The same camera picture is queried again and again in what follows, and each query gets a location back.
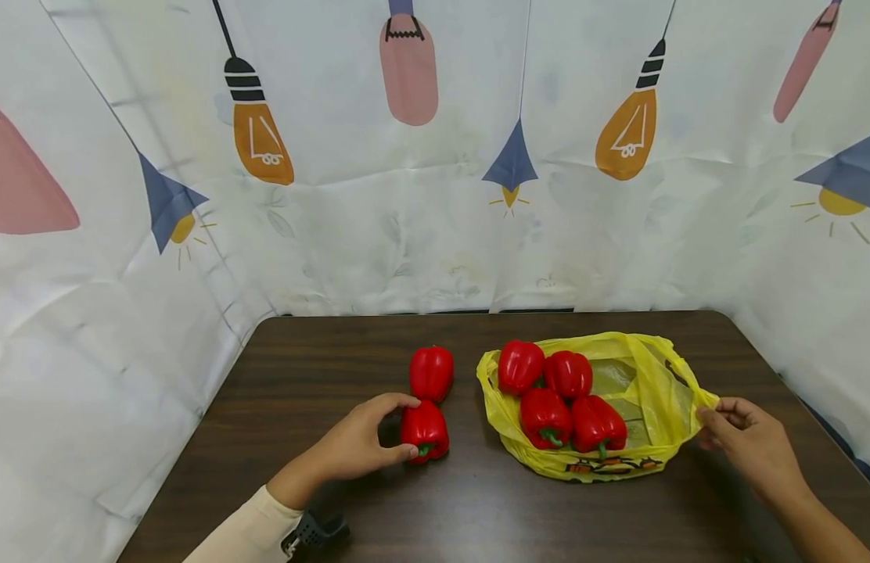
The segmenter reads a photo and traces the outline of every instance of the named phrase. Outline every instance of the red bell pepper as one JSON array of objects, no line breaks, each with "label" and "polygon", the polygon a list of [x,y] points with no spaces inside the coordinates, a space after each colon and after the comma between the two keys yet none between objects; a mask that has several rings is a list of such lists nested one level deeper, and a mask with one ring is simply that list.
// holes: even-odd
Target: red bell pepper
[{"label": "red bell pepper", "polygon": [[541,377],[545,353],[531,342],[513,340],[501,350],[497,362],[497,386],[507,395],[520,396]]},{"label": "red bell pepper", "polygon": [[451,446],[448,425],[437,405],[423,400],[416,409],[405,407],[401,416],[401,443],[419,448],[408,463],[425,463],[445,455]]},{"label": "red bell pepper", "polygon": [[570,441],[573,419],[563,399],[551,389],[530,389],[519,402],[523,434],[539,450],[557,450]]},{"label": "red bell pepper", "polygon": [[573,448],[583,453],[598,450],[601,461],[607,450],[626,448],[626,422],[599,396],[582,396],[573,403]]},{"label": "red bell pepper", "polygon": [[410,392],[417,399],[444,401],[454,383],[454,357],[440,346],[421,348],[410,358]]},{"label": "red bell pepper", "polygon": [[545,360],[545,384],[571,401],[588,395],[591,392],[591,363],[576,352],[554,352]]}]

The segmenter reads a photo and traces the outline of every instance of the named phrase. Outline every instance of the fabric backdrop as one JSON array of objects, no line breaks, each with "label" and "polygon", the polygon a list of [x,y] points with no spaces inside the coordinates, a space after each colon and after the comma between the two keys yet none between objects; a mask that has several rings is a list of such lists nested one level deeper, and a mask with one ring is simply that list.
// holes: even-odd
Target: fabric backdrop
[{"label": "fabric backdrop", "polygon": [[0,2],[1,562],[268,316],[704,307],[870,464],[870,0]]}]

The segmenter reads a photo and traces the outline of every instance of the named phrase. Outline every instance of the human hand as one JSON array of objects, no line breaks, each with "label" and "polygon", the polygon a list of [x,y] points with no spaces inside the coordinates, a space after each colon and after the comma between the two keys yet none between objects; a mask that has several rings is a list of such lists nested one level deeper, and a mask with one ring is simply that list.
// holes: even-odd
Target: human hand
[{"label": "human hand", "polygon": [[782,422],[746,399],[720,399],[715,410],[700,408],[704,449],[720,449],[765,502],[810,492]]},{"label": "human hand", "polygon": [[403,393],[384,393],[360,403],[336,423],[307,454],[316,457],[326,479],[357,479],[373,471],[419,455],[417,446],[383,448],[378,426],[392,411],[419,406],[419,399]]},{"label": "human hand", "polygon": [[383,448],[378,426],[392,411],[418,406],[419,399],[403,393],[384,393],[358,404],[310,450],[279,471],[267,484],[267,490],[279,503],[303,510],[324,482],[356,479],[390,464],[412,460],[419,455],[417,446]]}]

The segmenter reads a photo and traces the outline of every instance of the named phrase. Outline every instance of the pink light bulb print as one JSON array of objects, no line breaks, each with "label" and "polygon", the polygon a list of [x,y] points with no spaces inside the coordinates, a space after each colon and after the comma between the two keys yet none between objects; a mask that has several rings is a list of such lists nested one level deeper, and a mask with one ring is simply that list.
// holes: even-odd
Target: pink light bulb print
[{"label": "pink light bulb print", "polygon": [[0,111],[0,232],[35,235],[80,224],[66,193]]},{"label": "pink light bulb print", "polygon": [[413,0],[389,0],[391,17],[379,37],[384,92],[394,119],[425,125],[437,111],[435,46],[413,16]]},{"label": "pink light bulb print", "polygon": [[832,4],[826,6],[826,10],[820,14],[811,29],[807,30],[804,39],[801,41],[801,46],[798,47],[798,53],[795,54],[795,60],[792,61],[792,66],[789,72],[786,72],[786,78],[782,82],[782,87],[779,89],[779,94],[773,105],[773,117],[780,123],[785,123],[789,119],[789,114],[795,109],[798,99],[800,99],[804,88],[810,82],[811,76],[814,75],[817,64],[829,46],[832,40],[832,34],[835,32],[835,26],[839,22],[839,8],[842,7],[842,0],[832,0]]}]

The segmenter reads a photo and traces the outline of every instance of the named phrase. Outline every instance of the plastic bag handle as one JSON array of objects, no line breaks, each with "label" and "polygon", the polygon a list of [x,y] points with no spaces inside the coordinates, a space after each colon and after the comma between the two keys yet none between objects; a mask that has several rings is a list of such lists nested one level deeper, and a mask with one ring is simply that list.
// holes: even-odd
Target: plastic bag handle
[{"label": "plastic bag handle", "polygon": [[640,346],[633,347],[631,345],[632,342],[630,342],[633,355],[647,355],[650,357],[650,360],[656,360],[656,358],[647,350],[646,345],[649,344],[656,347],[663,356],[667,358],[667,361],[670,361],[674,377],[678,375],[678,378],[685,381],[688,388],[695,393],[695,402],[692,403],[693,410],[695,409],[696,404],[703,404],[706,405],[706,407],[713,408],[719,401],[719,397],[701,389],[701,385],[698,385],[698,379],[695,377],[695,372],[692,372],[692,369],[688,366],[688,363],[685,362],[683,356],[676,354],[676,350],[673,350],[673,343],[670,342],[670,340],[659,336],[644,336],[642,334],[626,334],[626,338],[635,339],[638,344],[640,344]]},{"label": "plastic bag handle", "polygon": [[663,356],[667,358],[667,361],[670,362],[674,375],[678,375],[680,379],[685,381],[685,384],[688,385],[690,390],[696,393],[703,391],[701,385],[698,385],[698,379],[695,377],[695,373],[692,372],[688,363],[685,362],[685,358],[676,354],[676,350],[673,350],[673,343],[670,342],[670,340],[660,338],[659,336],[642,336],[641,334],[626,334],[626,338],[635,339],[638,344],[640,344],[640,346],[632,346],[632,342],[630,342],[630,348],[633,353],[638,355],[647,354],[650,357],[650,360],[656,360],[656,358],[651,355],[650,352],[644,350],[646,345],[651,345],[657,348]]}]

